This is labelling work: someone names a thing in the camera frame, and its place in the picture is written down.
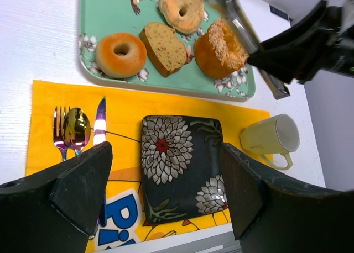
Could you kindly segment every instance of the mug rim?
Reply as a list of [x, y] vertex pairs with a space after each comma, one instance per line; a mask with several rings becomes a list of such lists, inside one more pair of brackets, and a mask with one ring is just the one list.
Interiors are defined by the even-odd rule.
[[[296, 147], [294, 147], [294, 149], [289, 149], [288, 147], [285, 147], [283, 142], [281, 141], [280, 137], [279, 137], [279, 133], [278, 133], [278, 120], [280, 117], [286, 117], [290, 122], [291, 124], [293, 125], [293, 127], [295, 128], [295, 131], [297, 132], [297, 135], [296, 135], [296, 139], [297, 139], [297, 142], [296, 142]], [[279, 143], [281, 144], [281, 146], [288, 152], [295, 152], [299, 146], [300, 146], [300, 133], [299, 133], [299, 129], [298, 129], [298, 126], [296, 124], [296, 122], [294, 121], [294, 119], [292, 117], [290, 117], [289, 115], [287, 114], [280, 114], [278, 115], [277, 117], [277, 120], [275, 121], [275, 132], [277, 133], [277, 137], [278, 137], [278, 141]]]

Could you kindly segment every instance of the tray rim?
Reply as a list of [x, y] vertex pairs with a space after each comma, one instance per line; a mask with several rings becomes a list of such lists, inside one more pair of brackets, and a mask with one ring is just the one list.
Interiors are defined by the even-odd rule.
[[[84, 0], [79, 1], [79, 22], [78, 22], [78, 38], [80, 35], [84, 33], [82, 26], [84, 26], [84, 21], [82, 20], [83, 12], [85, 3]], [[80, 52], [77, 52], [77, 58], [79, 60], [79, 66], [81, 66], [84, 71], [86, 71], [90, 76], [94, 77], [95, 79], [102, 82], [102, 86], [106, 86], [104, 83], [114, 83], [114, 85], [118, 88], [125, 88], [131, 89], [135, 91], [147, 91], [147, 92], [156, 92], [156, 93], [165, 93], [165, 94], [172, 94], [178, 96], [189, 96], [195, 98], [206, 98], [206, 99], [216, 99], [221, 101], [231, 101], [231, 102], [245, 102], [252, 98], [256, 93], [256, 81], [254, 79], [254, 68], [252, 65], [245, 63], [249, 69], [252, 70], [252, 76], [246, 75], [247, 77], [247, 84], [248, 84], [248, 92], [246, 93], [245, 97], [235, 97], [235, 96], [226, 96], [222, 93], [208, 93], [208, 92], [201, 92], [201, 91], [189, 91], [186, 89], [171, 89], [163, 86], [153, 86], [149, 84], [142, 85], [140, 83], [133, 83], [133, 82], [125, 82], [122, 80], [115, 80], [110, 78], [103, 78], [99, 77], [92, 72], [90, 72], [87, 66], [84, 64], [84, 61], [80, 57]]]

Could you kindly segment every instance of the mug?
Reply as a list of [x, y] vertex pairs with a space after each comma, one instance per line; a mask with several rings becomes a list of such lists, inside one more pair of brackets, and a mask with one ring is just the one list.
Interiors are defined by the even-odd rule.
[[[295, 121], [281, 114], [253, 123], [241, 132], [240, 140], [244, 149], [260, 154], [270, 167], [287, 170], [293, 165], [289, 153], [298, 149], [300, 135]], [[265, 154], [281, 154], [288, 164], [286, 167], [276, 166]]]

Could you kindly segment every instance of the spoon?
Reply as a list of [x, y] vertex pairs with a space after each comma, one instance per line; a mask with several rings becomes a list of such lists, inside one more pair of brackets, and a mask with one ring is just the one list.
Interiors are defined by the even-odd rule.
[[79, 155], [82, 149], [89, 143], [91, 126], [89, 118], [81, 108], [69, 110], [63, 122], [63, 139], [65, 144]]

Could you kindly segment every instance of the table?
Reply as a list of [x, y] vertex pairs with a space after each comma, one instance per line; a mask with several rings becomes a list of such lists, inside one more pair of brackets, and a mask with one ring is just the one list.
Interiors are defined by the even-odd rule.
[[[262, 0], [240, 0], [260, 40], [288, 29], [288, 21], [272, 14]], [[98, 85], [84, 75], [77, 58], [79, 0], [0, 0], [0, 184], [24, 176], [29, 133], [32, 80]], [[296, 121], [301, 143], [291, 156], [289, 176], [325, 186], [304, 87], [289, 85], [291, 97], [276, 101], [255, 70], [256, 94], [244, 103], [271, 115], [289, 114]], [[281, 156], [275, 161], [284, 164]], [[200, 230], [121, 247], [119, 252], [153, 252], [232, 231], [231, 225]]]

